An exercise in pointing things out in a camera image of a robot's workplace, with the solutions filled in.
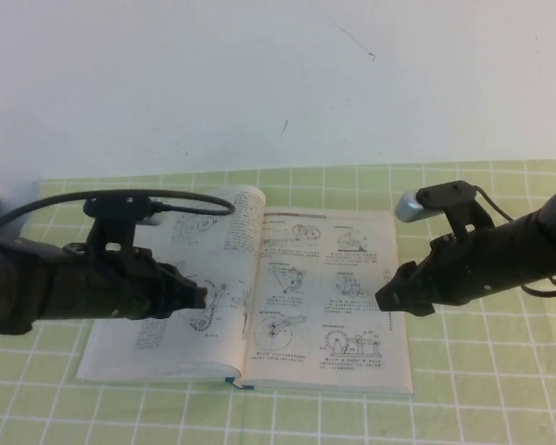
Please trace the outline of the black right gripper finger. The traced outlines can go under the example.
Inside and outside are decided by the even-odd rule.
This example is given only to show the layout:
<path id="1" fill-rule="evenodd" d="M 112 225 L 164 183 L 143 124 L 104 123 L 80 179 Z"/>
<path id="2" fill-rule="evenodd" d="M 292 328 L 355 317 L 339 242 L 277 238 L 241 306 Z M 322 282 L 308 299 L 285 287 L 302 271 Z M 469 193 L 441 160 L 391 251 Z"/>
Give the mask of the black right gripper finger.
<path id="1" fill-rule="evenodd" d="M 415 317 L 425 317 L 436 312 L 432 303 L 415 299 L 393 288 L 383 287 L 375 293 L 375 299 L 382 312 L 405 312 Z"/>
<path id="2" fill-rule="evenodd" d="M 390 281 L 383 287 L 386 291 L 425 291 L 427 261 L 409 261 L 400 265 Z"/>

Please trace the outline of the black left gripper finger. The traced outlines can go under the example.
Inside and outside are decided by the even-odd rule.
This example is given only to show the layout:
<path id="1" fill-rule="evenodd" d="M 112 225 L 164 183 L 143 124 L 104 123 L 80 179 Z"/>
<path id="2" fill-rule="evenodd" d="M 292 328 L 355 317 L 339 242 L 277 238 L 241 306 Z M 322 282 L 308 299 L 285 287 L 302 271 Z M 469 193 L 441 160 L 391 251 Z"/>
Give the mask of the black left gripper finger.
<path id="1" fill-rule="evenodd" d="M 207 308 L 208 290 L 205 287 L 195 287 L 169 297 L 165 312 L 178 312 L 184 317 L 196 317 Z"/>
<path id="2" fill-rule="evenodd" d="M 178 293 L 195 293 L 198 284 L 189 278 L 183 276 L 179 270 L 172 264 L 160 262 L 158 264 L 161 272 L 171 282 L 172 288 Z"/>

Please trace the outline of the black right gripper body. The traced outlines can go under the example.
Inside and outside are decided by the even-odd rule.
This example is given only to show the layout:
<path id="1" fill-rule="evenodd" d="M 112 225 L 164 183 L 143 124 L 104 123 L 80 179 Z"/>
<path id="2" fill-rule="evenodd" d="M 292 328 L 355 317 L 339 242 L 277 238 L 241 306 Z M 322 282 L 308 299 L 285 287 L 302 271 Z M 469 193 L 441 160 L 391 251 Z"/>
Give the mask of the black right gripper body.
<path id="1" fill-rule="evenodd" d="M 442 235 L 412 277 L 412 302 L 418 306 L 461 306 L 506 289 L 506 230 L 477 231 L 460 241 Z"/>

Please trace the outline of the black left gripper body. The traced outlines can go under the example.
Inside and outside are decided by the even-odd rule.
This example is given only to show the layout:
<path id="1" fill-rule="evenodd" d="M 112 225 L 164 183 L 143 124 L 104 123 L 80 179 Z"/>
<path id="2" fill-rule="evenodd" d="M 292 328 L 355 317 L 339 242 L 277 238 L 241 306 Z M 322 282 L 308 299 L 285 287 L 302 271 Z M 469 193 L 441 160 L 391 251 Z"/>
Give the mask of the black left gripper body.
<path id="1" fill-rule="evenodd" d="M 69 318 L 142 320 L 168 316 L 161 266 L 146 248 L 96 250 L 82 243 L 64 247 L 74 263 L 62 284 Z"/>

